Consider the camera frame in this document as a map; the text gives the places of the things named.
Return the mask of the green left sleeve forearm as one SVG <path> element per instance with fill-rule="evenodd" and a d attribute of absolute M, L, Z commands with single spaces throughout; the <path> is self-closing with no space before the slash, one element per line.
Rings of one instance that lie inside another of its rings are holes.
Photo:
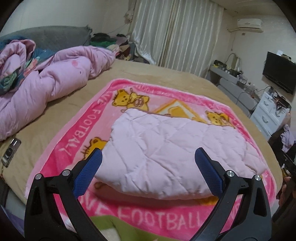
<path fill-rule="evenodd" d="M 90 219 L 107 240 L 170 240 L 129 225 L 115 216 L 92 216 Z"/>

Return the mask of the person's right hand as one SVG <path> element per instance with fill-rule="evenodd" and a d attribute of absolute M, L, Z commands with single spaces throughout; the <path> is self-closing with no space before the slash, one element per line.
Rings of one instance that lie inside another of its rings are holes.
<path fill-rule="evenodd" d="M 290 180 L 291 180 L 290 176 L 284 177 L 284 179 L 283 179 L 283 185 L 282 185 L 282 188 L 281 188 L 280 199 L 279 199 L 279 202 L 278 202 L 280 207 L 282 207 L 282 205 L 285 202 L 285 193 L 286 193 L 286 190 L 287 190 L 287 184 L 289 183 Z"/>

